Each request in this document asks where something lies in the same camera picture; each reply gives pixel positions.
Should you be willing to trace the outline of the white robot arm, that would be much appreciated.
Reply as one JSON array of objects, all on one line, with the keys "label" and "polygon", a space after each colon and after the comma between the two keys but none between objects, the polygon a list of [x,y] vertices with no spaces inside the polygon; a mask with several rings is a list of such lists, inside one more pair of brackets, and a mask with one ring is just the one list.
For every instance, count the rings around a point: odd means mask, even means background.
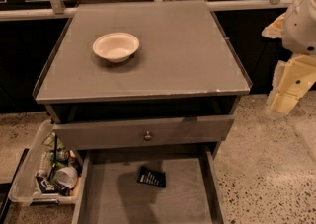
[{"label": "white robot arm", "polygon": [[263,29],[262,36],[280,38],[291,52],[287,62],[276,65],[266,104],[269,114],[288,115],[316,83],[316,0],[294,0]]}]

